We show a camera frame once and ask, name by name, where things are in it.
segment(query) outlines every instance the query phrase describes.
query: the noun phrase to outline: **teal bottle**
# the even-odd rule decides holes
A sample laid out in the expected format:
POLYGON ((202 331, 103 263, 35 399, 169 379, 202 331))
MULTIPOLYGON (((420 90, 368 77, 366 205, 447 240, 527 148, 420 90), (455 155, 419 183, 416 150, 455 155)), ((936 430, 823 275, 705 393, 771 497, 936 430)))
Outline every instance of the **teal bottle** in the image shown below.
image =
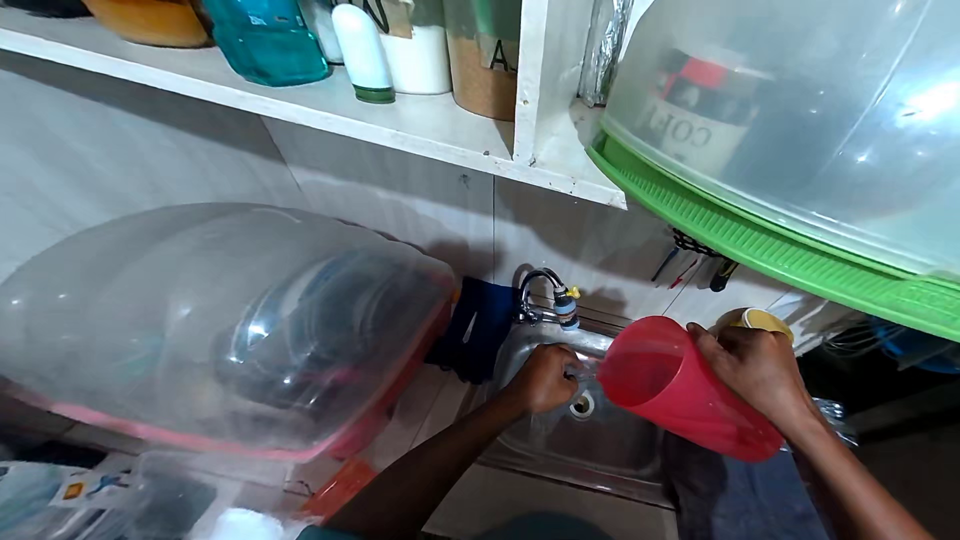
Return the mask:
POLYGON ((313 83, 330 75, 297 0, 204 0, 213 39, 230 67, 265 86, 313 83))

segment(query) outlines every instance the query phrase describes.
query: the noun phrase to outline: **yellow cup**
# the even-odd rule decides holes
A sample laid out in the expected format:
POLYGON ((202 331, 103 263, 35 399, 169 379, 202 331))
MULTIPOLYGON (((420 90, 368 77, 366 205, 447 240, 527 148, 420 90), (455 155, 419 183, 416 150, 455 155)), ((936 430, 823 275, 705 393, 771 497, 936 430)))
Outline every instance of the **yellow cup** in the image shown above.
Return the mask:
POLYGON ((790 338, 790 343, 793 343, 793 332, 790 330, 790 327, 786 326, 786 323, 763 309, 757 309, 756 307, 747 307, 744 309, 740 318, 733 321, 730 326, 759 328, 766 331, 782 331, 790 338))

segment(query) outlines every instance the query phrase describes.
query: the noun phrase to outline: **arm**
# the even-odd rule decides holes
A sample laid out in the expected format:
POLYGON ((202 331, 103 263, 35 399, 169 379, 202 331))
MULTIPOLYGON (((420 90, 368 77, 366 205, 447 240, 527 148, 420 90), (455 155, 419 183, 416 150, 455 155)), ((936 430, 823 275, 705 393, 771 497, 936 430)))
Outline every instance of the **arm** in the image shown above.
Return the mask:
POLYGON ((804 388, 789 338, 780 332, 726 328, 714 338, 687 325, 724 383, 763 413, 807 459, 846 514, 856 538, 932 540, 840 442, 804 388))
POLYGON ((413 538, 467 467, 513 422, 562 405, 577 391, 564 377, 580 361, 565 345, 540 345, 493 399, 417 446, 324 524, 364 538, 413 538))

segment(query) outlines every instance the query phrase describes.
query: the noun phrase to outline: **hand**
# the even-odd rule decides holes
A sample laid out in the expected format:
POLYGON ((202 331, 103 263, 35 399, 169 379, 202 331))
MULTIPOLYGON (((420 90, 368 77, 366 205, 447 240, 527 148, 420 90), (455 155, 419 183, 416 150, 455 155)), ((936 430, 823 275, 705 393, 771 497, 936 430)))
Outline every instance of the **hand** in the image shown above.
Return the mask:
POLYGON ((696 323, 686 329, 713 373, 785 435, 811 412, 819 418, 785 334, 726 327, 714 338, 696 323))
POLYGON ((564 368, 569 365, 584 367, 569 346, 538 345, 501 394, 516 400, 525 412, 556 408, 572 398, 578 388, 575 379, 564 377, 564 368))

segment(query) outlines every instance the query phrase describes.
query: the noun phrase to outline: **green bottle cap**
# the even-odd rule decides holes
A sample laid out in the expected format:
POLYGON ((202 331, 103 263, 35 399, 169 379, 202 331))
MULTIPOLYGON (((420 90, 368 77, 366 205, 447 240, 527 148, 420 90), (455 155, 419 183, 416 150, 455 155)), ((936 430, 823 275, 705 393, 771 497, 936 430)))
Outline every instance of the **green bottle cap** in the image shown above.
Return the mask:
POLYGON ((392 86, 388 88, 365 88, 353 85, 353 91, 356 92, 357 99, 365 103, 393 103, 396 101, 396 92, 394 92, 392 86))

